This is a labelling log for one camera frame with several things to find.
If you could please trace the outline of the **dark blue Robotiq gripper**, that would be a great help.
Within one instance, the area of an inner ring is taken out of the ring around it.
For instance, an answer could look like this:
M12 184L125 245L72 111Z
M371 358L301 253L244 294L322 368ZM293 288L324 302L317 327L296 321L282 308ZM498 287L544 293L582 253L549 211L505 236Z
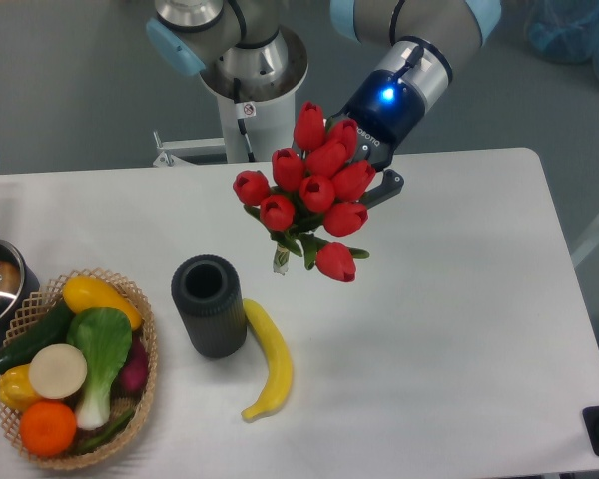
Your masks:
M378 186L360 202L368 209L397 196L404 176L390 166L395 150L428 113L453 79L450 64L431 43L406 36L397 41L344 106L326 124L356 122L353 158L383 170Z

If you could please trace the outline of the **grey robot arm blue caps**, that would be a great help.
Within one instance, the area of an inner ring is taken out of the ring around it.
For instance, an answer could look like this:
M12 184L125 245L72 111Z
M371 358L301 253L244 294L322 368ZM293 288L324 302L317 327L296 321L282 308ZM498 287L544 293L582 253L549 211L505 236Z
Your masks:
M223 134L213 140L162 142L163 160L214 153L230 163L268 160L288 145L296 91L308 59L300 37L279 20L275 1L159 1L146 25L159 55L215 95ZM484 45L497 25L497 1L334 1L335 30L387 53L338 111L357 123L355 157L381 172L362 198L373 207L404 184L391 168L396 148Z

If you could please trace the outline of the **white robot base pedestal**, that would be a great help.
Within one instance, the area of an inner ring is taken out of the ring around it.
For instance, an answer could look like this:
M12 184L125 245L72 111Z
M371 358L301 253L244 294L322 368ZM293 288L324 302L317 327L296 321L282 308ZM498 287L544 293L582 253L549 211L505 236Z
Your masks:
M299 87L294 85L288 92L271 100L238 103L215 93L222 135L167 142L155 135L157 156L153 165L174 167L269 161L275 150L292 143Z

